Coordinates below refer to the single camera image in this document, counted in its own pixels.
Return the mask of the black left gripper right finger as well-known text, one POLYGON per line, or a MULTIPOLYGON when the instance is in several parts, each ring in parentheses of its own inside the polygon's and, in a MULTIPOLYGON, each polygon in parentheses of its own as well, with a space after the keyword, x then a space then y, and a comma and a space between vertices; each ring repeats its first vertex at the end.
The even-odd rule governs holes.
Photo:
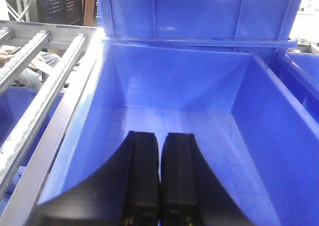
POLYGON ((203 157, 193 134, 168 133, 161 155, 162 226, 251 226, 203 157))

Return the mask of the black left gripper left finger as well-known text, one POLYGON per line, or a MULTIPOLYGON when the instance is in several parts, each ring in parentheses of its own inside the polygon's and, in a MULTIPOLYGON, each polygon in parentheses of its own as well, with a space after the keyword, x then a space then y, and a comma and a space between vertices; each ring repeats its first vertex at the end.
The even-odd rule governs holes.
POLYGON ((99 169, 39 204, 27 226, 156 226, 159 150, 154 133, 130 131, 99 169))

